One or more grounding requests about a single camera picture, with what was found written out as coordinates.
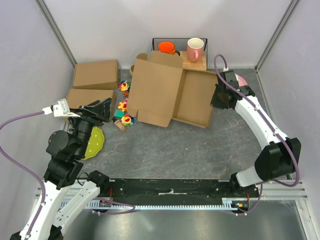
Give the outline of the brown small bottle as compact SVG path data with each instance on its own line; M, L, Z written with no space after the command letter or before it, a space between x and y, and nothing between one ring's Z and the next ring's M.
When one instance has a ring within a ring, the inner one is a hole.
M116 117L112 118L112 121L114 123L114 125L120 130L120 131L125 131L126 127L124 126L124 124L117 119Z

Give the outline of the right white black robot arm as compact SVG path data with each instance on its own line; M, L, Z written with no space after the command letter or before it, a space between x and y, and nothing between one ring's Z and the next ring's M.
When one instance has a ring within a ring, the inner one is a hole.
M254 91L234 71L224 68L217 73L218 83L211 99L211 106L235 110L247 123L257 138L261 153L253 166L235 173L229 191L235 197L242 196L250 185L278 181L292 173L296 174L294 187L299 182L298 167L301 142L289 138L281 131L261 107Z

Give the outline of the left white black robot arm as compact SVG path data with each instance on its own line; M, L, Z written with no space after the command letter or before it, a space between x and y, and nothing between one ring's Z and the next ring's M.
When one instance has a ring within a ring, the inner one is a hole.
M71 223L95 197L104 197L110 191L109 177L95 170L90 173L80 191L61 206L83 167L81 160L89 144L92 130L110 120L111 98L96 100L79 108L69 108L67 100L45 107L41 113L67 118L70 131L57 130L48 139L46 152L51 156L40 182L41 194L25 227L14 233L12 240L62 239Z

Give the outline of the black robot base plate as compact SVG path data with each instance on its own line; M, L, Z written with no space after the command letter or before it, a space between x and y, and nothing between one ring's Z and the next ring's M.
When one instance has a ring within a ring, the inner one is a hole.
M233 188L228 180L217 179L98 179L89 177L100 187L99 197L135 206L220 205L223 198L256 198L254 185Z

